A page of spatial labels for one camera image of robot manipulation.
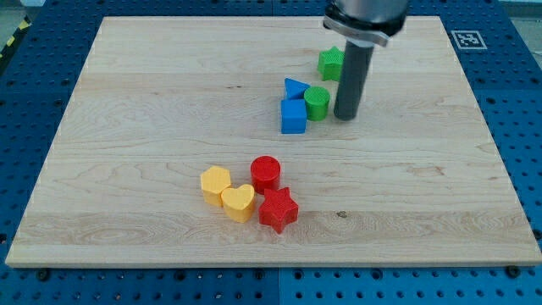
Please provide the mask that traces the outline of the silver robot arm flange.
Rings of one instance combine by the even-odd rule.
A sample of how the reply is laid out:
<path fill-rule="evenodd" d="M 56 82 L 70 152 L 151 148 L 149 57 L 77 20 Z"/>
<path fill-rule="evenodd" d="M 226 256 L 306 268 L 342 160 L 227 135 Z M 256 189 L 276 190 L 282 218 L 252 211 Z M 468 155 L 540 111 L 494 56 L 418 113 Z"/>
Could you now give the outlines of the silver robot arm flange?
<path fill-rule="evenodd" d="M 323 26 L 357 47 L 386 47 L 401 31 L 408 0 L 333 0 L 324 10 Z"/>

